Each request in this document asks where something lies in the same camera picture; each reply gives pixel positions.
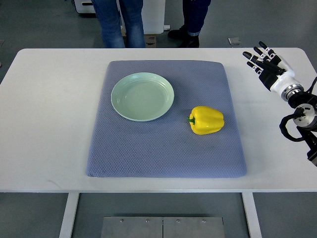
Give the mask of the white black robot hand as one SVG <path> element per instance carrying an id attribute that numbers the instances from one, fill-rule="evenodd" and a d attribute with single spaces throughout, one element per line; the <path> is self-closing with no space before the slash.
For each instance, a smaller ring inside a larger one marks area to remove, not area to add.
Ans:
<path id="1" fill-rule="evenodd" d="M 262 41 L 259 42 L 259 47 L 254 47 L 254 51 L 243 52 L 243 56 L 267 90 L 275 92 L 286 102 L 293 95 L 304 91 L 303 86 L 295 79 L 294 70 L 282 56 Z"/>

